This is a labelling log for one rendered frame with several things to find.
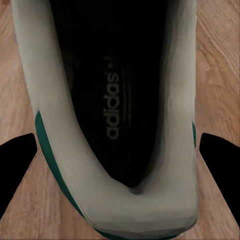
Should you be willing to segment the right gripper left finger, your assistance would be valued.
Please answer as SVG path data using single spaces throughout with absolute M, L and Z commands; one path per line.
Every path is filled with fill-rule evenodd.
M 37 152 L 33 133 L 0 145 L 0 220 Z

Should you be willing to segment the gym shoe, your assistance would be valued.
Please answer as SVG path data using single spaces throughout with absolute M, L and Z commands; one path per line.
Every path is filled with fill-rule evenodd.
M 11 0 L 39 144 L 111 240 L 198 221 L 196 0 Z

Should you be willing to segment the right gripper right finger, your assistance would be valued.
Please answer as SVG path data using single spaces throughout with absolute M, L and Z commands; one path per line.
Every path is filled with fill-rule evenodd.
M 240 227 L 240 147 L 203 133 L 199 151 Z

